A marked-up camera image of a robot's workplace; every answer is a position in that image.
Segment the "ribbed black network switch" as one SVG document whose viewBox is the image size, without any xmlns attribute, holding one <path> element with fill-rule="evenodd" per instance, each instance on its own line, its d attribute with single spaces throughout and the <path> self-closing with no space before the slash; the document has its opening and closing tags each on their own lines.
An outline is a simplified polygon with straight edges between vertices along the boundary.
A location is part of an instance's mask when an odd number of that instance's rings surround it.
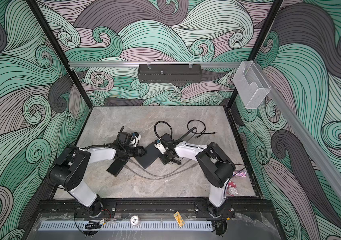
<svg viewBox="0 0 341 240">
<path fill-rule="evenodd" d="M 127 162 L 128 159 L 116 159 L 108 167 L 107 172 L 110 173 L 112 176 L 117 177 Z"/>
</svg>

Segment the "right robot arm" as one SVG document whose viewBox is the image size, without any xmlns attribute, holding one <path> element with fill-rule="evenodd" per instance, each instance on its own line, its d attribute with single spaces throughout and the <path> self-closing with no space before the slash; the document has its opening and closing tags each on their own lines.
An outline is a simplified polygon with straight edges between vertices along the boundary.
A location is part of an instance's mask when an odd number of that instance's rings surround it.
<svg viewBox="0 0 341 240">
<path fill-rule="evenodd" d="M 185 158 L 198 163 L 210 183 L 208 209 L 212 212 L 211 215 L 220 215 L 224 209 L 227 199 L 226 190 L 230 179 L 234 176 L 236 164 L 217 143 L 195 145 L 185 141 L 189 134 L 197 137 L 207 135 L 205 128 L 199 132 L 196 127 L 188 127 L 188 131 L 178 139 L 173 139 L 173 129 L 165 121 L 156 122 L 153 130 L 157 137 L 154 147 L 162 158 L 170 162 Z"/>
</svg>

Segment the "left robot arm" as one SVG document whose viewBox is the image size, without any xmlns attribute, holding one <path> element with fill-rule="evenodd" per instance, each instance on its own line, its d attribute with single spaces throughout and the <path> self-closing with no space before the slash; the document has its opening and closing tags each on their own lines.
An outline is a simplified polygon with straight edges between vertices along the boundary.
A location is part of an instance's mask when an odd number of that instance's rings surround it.
<svg viewBox="0 0 341 240">
<path fill-rule="evenodd" d="M 103 211 L 100 197 L 84 181 L 88 165 L 112 161 L 107 172 L 116 177 L 130 158 L 142 157 L 146 154 L 139 145 L 141 138 L 137 132 L 127 133 L 121 128 L 116 140 L 111 144 L 92 145 L 86 148 L 69 147 L 54 161 L 48 177 L 53 183 L 63 186 L 92 218 Z"/>
</svg>

